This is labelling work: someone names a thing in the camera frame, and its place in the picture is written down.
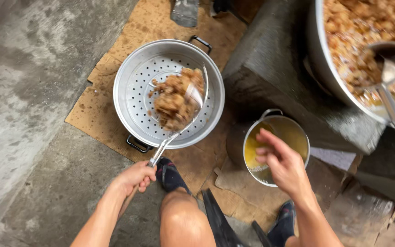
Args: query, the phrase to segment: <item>yellow oil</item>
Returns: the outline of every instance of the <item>yellow oil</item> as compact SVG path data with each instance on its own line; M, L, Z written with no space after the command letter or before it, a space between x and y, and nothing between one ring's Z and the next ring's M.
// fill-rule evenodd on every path
M257 124L250 132L248 138L246 139L246 143L245 143L245 161L246 161L246 165L250 169L254 169L259 166L263 166L263 164L261 164L255 160L255 157L256 157L255 149L257 149L259 147L267 147L266 144L258 142L255 139L255 136L260 132L260 128L264 128L265 130L273 133L271 126L269 126L268 124L266 124L264 122L260 122L259 124Z

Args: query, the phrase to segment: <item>aluminum steamer pot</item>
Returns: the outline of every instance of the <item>aluminum steamer pot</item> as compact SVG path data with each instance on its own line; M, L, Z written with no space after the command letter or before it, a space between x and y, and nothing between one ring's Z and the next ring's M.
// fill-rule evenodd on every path
M312 72L319 82L348 106L356 106L383 124L390 124L390 118L383 105L361 104L341 80L329 52L323 19L323 0L315 0L311 6L307 26L308 57Z
M279 115L269 115L271 113L279 113ZM260 183L270 187L277 187L266 165L263 165L262 169L250 169L245 157L246 152L255 153L255 149L247 150L251 148L248 147L247 141L250 138L255 140L255 135L259 132L262 124L269 126L274 135L281 138L301 155L304 161L304 167L307 166L310 157L309 138L298 123L283 116L283 112L279 109L268 109L261 115L258 121L253 123L238 123L231 128L227 138L227 152L233 163L238 167L245 167L243 169L247 169L255 180Z
M208 47L211 45L192 36ZM225 89L222 75L207 53L180 40L157 40L132 52L121 64L114 81L114 105L118 117L130 132L127 143L146 153L167 138L170 132L159 126L153 110L158 94L148 98L153 90L152 79L164 82L171 74L180 74L181 68L199 68L205 64L208 72L208 98L206 105L193 126L167 145L167 149L179 149L193 145L206 137L216 126L223 111Z

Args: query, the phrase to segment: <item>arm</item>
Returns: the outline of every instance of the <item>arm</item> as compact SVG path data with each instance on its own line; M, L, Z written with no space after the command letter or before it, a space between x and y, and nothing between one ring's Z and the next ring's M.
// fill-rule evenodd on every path
M301 246L343 247L316 201L301 156L264 129L256 138L269 146L256 150L256 160L269 166L275 184L295 203Z
M139 191L144 192L150 180L155 181L155 169L146 166L142 161L124 170L106 189L103 197L88 222L75 237L71 247L107 247L118 220L118 213L126 196L133 187L140 185Z

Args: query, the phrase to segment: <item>fried food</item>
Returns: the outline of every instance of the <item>fried food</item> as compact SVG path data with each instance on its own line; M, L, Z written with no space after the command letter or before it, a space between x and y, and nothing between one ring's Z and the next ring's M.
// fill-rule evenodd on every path
M198 109L196 104L184 98L190 83L197 88L201 95L204 93L204 78L199 69L183 68L181 75L169 75L165 82L155 79L152 83L156 86L148 97L154 92L159 96L154 100L154 110L159 115L159 124L167 131L176 132L183 129L195 115Z
M375 92L354 87L381 82L381 68L365 47L395 41L395 0L324 0L324 28L336 70L347 88L365 105L378 101ZM389 87L395 95L395 83Z

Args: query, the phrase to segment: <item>hand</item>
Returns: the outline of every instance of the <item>hand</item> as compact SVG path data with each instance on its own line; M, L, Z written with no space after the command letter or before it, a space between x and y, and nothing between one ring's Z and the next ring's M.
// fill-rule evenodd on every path
M156 181L156 166L151 168L146 166L147 163L148 161L140 161L125 169L112 181L111 187L122 189L127 196L132 193L133 187L137 184L140 186L138 188L140 192L146 191L150 181Z
M310 195L312 188L301 155L263 128L256 139L266 143L268 147L257 148L255 152L258 156L255 160L269 166L275 184L294 201L301 199L303 195Z

